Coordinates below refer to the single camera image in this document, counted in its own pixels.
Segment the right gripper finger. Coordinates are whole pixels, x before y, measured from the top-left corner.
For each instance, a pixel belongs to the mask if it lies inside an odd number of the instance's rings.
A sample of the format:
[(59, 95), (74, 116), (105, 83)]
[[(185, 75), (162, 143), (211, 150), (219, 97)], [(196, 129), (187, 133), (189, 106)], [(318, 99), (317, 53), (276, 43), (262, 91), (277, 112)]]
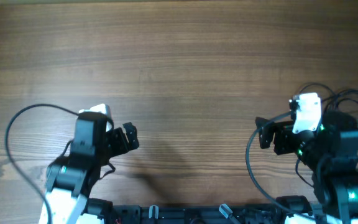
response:
[(255, 125), (256, 125), (257, 130), (261, 131), (264, 129), (269, 129), (269, 127), (271, 126), (271, 122), (269, 119), (265, 119), (262, 117), (256, 117)]
[(271, 126), (269, 127), (269, 129), (259, 131), (259, 145), (262, 149), (267, 149), (270, 147), (276, 130), (276, 123), (271, 122)]

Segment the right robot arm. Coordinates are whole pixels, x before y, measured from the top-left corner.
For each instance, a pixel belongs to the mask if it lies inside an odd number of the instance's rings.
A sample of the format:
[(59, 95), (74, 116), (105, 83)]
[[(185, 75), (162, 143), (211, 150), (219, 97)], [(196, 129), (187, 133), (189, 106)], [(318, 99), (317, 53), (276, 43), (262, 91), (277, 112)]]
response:
[(341, 111), (325, 112), (315, 130), (293, 131), (293, 121), (257, 117), (262, 149), (294, 153), (312, 172), (313, 192), (323, 211), (343, 223), (358, 218), (358, 125)]

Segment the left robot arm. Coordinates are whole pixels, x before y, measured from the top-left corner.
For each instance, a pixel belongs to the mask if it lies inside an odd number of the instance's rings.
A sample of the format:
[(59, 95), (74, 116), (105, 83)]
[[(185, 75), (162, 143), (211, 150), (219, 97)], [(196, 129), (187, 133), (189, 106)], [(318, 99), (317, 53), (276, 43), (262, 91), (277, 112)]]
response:
[(46, 201), (40, 223), (120, 223), (112, 202), (90, 198), (94, 184), (104, 176), (101, 169), (112, 157), (139, 147), (132, 123), (115, 128), (110, 116), (94, 111), (78, 115), (68, 154), (47, 167)]

